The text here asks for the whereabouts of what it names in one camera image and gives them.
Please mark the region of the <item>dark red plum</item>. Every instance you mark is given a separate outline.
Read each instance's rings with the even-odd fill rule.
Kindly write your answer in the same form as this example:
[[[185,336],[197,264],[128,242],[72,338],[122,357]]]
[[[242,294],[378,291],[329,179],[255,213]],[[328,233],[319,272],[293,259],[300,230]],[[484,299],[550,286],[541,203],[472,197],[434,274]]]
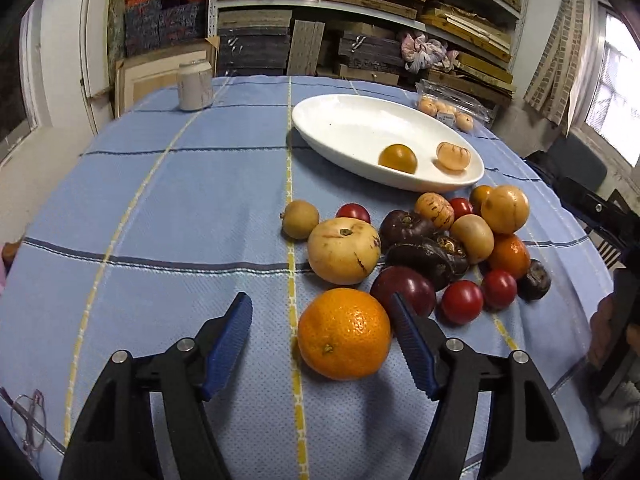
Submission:
[[[393,296],[398,292],[417,315],[428,318],[436,306],[436,292],[432,283],[420,273],[406,266],[388,266],[373,281],[370,295],[386,311],[390,310]]]

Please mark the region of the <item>large orange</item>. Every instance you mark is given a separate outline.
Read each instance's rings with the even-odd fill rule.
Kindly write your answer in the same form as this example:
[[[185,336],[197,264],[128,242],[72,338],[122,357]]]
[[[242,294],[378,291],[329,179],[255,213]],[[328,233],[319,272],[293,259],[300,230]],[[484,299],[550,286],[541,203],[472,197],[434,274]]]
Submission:
[[[392,329],[382,304],[367,292],[322,292],[298,320],[304,362],[325,378],[347,382],[375,374],[386,361]]]

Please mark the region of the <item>yellow round fruit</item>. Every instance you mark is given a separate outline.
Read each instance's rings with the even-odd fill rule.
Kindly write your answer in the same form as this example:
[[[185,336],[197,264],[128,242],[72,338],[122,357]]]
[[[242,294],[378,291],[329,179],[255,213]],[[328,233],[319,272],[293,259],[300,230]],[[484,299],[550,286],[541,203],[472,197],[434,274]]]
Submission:
[[[476,214],[466,214],[456,220],[451,226],[450,235],[463,245],[471,264],[485,261],[495,248],[494,233],[487,222]]]

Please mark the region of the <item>large yellow pepino melon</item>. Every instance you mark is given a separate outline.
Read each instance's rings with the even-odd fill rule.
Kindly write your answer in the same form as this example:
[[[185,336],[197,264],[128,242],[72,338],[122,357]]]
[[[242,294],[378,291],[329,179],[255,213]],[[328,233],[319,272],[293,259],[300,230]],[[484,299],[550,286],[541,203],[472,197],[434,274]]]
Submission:
[[[354,218],[323,221],[310,233],[307,255],[311,270],[334,285],[356,285],[367,278],[381,257],[381,239],[369,223]]]

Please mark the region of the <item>small brown longan fruit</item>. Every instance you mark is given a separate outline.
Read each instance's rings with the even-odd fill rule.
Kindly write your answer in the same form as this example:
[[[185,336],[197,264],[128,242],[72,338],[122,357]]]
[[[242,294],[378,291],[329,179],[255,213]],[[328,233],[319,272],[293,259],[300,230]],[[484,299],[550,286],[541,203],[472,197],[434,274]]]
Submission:
[[[318,226],[318,209],[306,200],[292,200],[281,214],[282,231],[292,240],[306,240]]]

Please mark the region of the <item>small mandarin orange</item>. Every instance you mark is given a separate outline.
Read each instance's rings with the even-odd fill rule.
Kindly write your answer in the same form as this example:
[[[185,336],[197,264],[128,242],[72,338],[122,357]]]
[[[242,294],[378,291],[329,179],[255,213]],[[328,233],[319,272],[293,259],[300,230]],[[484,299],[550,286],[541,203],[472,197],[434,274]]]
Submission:
[[[522,278],[530,267],[530,255],[522,240],[515,234],[497,234],[494,250],[488,258],[491,270],[508,272],[516,280]]]

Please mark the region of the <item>red cherry tomato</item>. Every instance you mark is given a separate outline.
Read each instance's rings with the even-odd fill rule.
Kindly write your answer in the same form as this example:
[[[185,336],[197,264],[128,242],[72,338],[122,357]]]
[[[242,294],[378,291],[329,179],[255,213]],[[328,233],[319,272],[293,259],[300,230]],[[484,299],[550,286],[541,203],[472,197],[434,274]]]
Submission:
[[[371,222],[370,214],[367,209],[356,203],[348,203],[340,207],[336,212],[336,218],[352,218],[367,223]]]

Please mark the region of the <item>red tomato front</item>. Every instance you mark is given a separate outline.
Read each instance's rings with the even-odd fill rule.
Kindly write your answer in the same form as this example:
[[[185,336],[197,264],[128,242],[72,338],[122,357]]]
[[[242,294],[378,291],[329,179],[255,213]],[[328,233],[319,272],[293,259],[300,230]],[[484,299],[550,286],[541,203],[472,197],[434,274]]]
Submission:
[[[483,309],[483,292],[471,281],[451,283],[440,298],[440,315],[450,324],[469,324],[480,316]]]

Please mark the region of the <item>small dark purple fruit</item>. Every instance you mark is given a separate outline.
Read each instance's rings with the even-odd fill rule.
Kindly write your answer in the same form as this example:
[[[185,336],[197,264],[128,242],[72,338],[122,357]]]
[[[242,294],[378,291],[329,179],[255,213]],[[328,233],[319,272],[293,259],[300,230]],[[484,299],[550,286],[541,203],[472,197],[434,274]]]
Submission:
[[[537,259],[530,260],[526,273],[516,281],[518,296],[525,301],[537,301],[547,295],[552,279],[546,268]]]

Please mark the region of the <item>red tomato right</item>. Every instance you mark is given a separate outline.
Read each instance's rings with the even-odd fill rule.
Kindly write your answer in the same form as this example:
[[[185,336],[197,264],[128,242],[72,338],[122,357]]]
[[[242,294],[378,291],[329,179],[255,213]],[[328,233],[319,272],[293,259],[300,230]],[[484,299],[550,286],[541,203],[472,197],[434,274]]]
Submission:
[[[496,269],[484,276],[482,292],[488,309],[500,311],[512,304],[518,294],[518,285],[510,273]]]

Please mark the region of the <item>dark purple mangosteen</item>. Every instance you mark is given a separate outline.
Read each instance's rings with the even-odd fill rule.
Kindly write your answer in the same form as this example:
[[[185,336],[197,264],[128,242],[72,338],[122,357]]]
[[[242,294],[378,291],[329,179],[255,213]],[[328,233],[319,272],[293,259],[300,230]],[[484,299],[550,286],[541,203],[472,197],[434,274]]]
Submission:
[[[434,233],[435,226],[431,220],[421,217],[415,211],[400,209],[391,211],[378,230],[383,254],[396,244],[419,244]]]

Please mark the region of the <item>small orange tomato back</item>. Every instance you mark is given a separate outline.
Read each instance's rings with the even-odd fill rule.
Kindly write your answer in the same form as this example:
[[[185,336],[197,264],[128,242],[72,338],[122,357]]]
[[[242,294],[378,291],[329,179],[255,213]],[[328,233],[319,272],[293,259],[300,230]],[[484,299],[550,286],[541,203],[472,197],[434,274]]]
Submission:
[[[491,191],[492,186],[490,185],[479,185],[472,189],[469,202],[472,206],[473,214],[478,214],[479,216],[482,214],[482,206]]]

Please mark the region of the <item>striped pale fruit in plate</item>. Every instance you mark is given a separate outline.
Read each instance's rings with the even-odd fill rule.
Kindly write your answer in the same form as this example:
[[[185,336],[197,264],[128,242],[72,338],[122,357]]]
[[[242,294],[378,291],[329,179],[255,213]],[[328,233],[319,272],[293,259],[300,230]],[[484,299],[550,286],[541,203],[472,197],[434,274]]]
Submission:
[[[463,171],[471,162],[471,152],[464,146],[440,142],[436,148],[439,163],[450,171]]]

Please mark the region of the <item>orange-green tomato in plate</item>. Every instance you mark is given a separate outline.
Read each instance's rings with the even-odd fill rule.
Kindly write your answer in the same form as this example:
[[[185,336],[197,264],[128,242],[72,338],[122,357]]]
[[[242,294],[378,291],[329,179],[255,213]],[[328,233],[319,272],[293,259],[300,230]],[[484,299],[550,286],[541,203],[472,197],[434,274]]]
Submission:
[[[378,155],[378,164],[396,171],[414,174],[418,168],[416,154],[404,144],[390,144]]]

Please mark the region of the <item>silver drink can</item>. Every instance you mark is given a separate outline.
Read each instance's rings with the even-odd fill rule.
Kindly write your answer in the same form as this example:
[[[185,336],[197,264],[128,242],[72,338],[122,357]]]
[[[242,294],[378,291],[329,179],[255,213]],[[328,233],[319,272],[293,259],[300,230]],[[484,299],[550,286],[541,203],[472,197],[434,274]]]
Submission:
[[[213,66],[206,60],[183,63],[178,68],[179,108],[184,112],[198,112],[210,107],[214,100]]]

